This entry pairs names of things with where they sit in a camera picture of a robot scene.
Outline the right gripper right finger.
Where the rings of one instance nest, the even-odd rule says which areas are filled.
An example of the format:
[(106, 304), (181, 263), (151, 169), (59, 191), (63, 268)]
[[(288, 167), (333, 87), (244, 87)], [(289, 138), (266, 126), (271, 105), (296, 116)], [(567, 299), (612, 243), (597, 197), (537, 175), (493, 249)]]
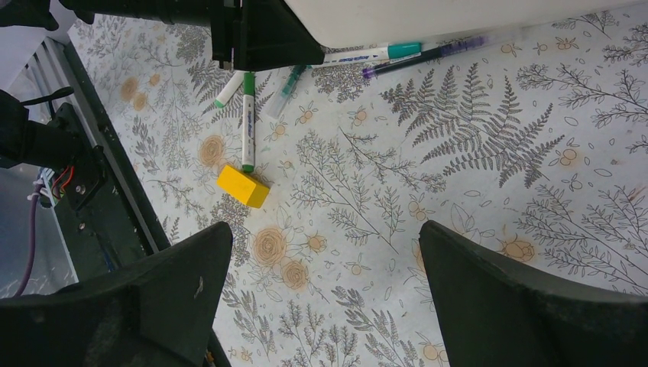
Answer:
[(435, 221), (420, 251), (453, 366), (645, 366), (647, 299), (570, 281)]

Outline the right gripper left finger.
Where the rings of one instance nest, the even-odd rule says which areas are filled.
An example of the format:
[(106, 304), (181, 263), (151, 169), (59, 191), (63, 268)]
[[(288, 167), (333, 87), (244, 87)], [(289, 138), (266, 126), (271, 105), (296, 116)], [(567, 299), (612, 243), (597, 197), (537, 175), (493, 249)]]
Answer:
[(232, 256), (218, 222), (161, 252), (54, 294), (1, 302), (3, 366), (217, 366), (212, 325)]

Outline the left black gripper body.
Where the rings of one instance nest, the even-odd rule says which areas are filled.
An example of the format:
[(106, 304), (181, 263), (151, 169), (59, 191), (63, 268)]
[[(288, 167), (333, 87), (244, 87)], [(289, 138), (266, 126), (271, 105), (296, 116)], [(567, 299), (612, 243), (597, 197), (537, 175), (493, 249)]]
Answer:
[(64, 1), (79, 18), (114, 15), (211, 30), (212, 58), (235, 70), (264, 71), (324, 60), (320, 43), (283, 1)]

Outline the white three-drawer cabinet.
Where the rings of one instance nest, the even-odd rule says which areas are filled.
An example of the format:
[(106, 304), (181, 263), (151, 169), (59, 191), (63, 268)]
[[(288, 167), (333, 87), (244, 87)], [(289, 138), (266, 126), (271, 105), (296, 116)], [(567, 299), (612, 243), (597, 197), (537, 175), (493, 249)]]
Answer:
[(558, 21), (627, 0), (293, 0), (287, 6), (323, 46), (436, 41)]

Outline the teal capped marker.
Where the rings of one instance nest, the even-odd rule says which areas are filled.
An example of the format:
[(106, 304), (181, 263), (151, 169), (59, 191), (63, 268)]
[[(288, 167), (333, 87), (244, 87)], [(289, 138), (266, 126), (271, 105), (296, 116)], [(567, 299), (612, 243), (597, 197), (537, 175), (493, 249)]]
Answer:
[(362, 50), (339, 51), (326, 54), (320, 63), (311, 65), (312, 68), (334, 67), (353, 63), (372, 63), (385, 60), (400, 60), (406, 57), (419, 55), (422, 44), (418, 42), (405, 44), (392, 44), (383, 47), (374, 47)]

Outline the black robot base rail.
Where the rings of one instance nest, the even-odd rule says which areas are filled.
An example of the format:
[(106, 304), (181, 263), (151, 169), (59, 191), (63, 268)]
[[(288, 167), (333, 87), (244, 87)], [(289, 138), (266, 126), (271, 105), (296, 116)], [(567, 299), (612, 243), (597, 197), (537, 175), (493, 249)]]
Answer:
[(41, 241), (62, 246), (74, 282), (117, 271), (173, 245), (131, 167), (71, 46), (46, 39), (28, 61), (51, 119), (2, 123), (1, 165), (42, 167), (52, 190), (62, 174), (62, 197), (50, 201), (57, 230)]

